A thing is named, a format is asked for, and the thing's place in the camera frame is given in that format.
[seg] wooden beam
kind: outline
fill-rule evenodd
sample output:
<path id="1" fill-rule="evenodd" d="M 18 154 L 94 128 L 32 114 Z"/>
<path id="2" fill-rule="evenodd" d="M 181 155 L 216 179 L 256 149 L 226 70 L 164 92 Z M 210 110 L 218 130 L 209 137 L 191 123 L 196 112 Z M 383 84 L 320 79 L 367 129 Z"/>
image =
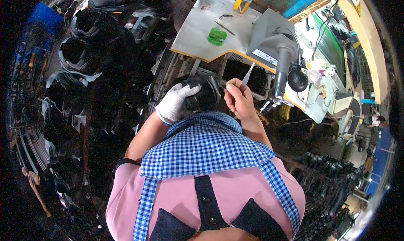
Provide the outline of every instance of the wooden beam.
<path id="1" fill-rule="evenodd" d="M 380 104 L 387 97 L 389 77 L 376 25 L 363 0 L 360 0 L 360 15 L 349 0 L 339 0 L 338 5 L 344 11 L 364 50 L 372 76 L 375 101 Z"/>

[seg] pink cloth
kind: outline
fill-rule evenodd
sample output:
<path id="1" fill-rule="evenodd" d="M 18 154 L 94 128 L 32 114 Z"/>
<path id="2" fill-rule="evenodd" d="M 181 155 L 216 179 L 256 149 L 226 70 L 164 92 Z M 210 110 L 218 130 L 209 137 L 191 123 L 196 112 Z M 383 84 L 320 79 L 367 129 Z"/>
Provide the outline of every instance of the pink cloth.
<path id="1" fill-rule="evenodd" d="M 301 222 L 306 205 L 303 189 L 286 171 L 279 158 L 273 158 L 271 161 L 292 195 Z M 139 166 L 126 163 L 119 166 L 115 174 L 106 219 L 109 231 L 116 241 L 132 240 L 137 207 L 145 180 L 144 177 L 140 177 L 139 169 Z M 220 213 L 226 223 L 230 224 L 240 214 L 248 200 L 253 198 L 280 224 L 286 236 L 292 239 L 290 220 L 258 167 L 220 171 L 209 176 Z M 199 230 L 201 222 L 194 177 L 169 178 L 159 182 L 149 222 L 148 238 L 157 221 L 159 208 L 165 209 L 188 226 Z"/>

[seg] white paper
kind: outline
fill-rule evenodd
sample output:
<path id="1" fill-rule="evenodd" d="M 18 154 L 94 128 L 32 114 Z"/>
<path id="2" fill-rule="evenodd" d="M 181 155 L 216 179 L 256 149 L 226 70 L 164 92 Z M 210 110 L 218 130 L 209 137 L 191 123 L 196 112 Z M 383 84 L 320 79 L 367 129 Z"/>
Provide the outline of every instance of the white paper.
<path id="1" fill-rule="evenodd" d="M 277 65 L 278 65 L 278 61 L 277 61 L 274 57 L 269 56 L 267 53 L 265 53 L 265 52 L 263 52 L 263 51 L 261 51 L 261 50 L 259 50 L 259 49 L 256 49 L 256 50 L 253 51 L 252 53 L 253 53 L 254 55 L 259 56 L 260 58 L 262 58 L 262 59 L 264 59 L 264 60 L 270 62 L 270 63 L 273 64 L 274 66 L 277 66 Z"/>

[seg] finger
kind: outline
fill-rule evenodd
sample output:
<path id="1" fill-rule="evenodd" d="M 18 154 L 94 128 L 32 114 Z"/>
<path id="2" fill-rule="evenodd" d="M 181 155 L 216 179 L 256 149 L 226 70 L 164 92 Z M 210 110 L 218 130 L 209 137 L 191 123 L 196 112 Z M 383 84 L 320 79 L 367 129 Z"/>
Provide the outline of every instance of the finger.
<path id="1" fill-rule="evenodd" d="M 188 97 L 188 96 L 192 96 L 194 94 L 196 94 L 197 92 L 199 92 L 202 88 L 202 85 L 198 85 L 196 87 L 190 88 L 189 85 L 186 85 L 185 87 L 183 87 L 182 89 L 179 90 L 180 94 Z"/>
<path id="2" fill-rule="evenodd" d="M 232 78 L 231 80 L 229 80 L 226 83 L 226 85 L 228 85 L 228 84 L 233 84 L 236 87 L 238 87 L 240 89 L 241 93 L 244 95 L 244 97 L 246 97 L 248 99 L 253 98 L 253 96 L 251 95 L 250 88 L 247 85 L 243 84 L 243 82 L 241 80 L 239 80 L 237 78 Z"/>
<path id="3" fill-rule="evenodd" d="M 225 89 L 225 97 L 224 97 L 224 99 L 226 101 L 227 107 L 234 113 L 235 112 L 235 105 L 234 105 L 233 97 L 231 96 L 229 91 L 227 91 L 227 89 Z"/>
<path id="4" fill-rule="evenodd" d="M 228 82 L 226 82 L 226 85 L 232 84 L 235 85 L 236 87 L 240 88 L 240 86 L 243 84 L 243 82 L 237 78 L 232 78 Z"/>
<path id="5" fill-rule="evenodd" d="M 178 90 L 180 90 L 180 89 L 182 89 L 182 83 L 176 84 L 174 87 L 172 87 L 172 88 L 169 90 L 169 92 L 178 91 Z"/>
<path id="6" fill-rule="evenodd" d="M 233 84 L 226 85 L 227 91 L 234 97 L 235 101 L 242 101 L 245 99 L 243 94 L 241 93 L 240 89 Z"/>

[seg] gloved hand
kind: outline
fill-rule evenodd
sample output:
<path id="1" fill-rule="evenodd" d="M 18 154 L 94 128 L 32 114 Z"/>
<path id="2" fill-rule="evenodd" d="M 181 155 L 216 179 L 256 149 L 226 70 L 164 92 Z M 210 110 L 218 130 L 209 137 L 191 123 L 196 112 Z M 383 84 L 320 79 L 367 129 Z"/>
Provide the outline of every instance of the gloved hand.
<path id="1" fill-rule="evenodd" d="M 177 122 L 182 114 L 182 105 L 185 98 L 192 96 L 201 90 L 202 86 L 190 88 L 189 85 L 185 87 L 178 83 L 172 87 L 155 107 L 157 116 L 166 124 L 173 124 Z"/>

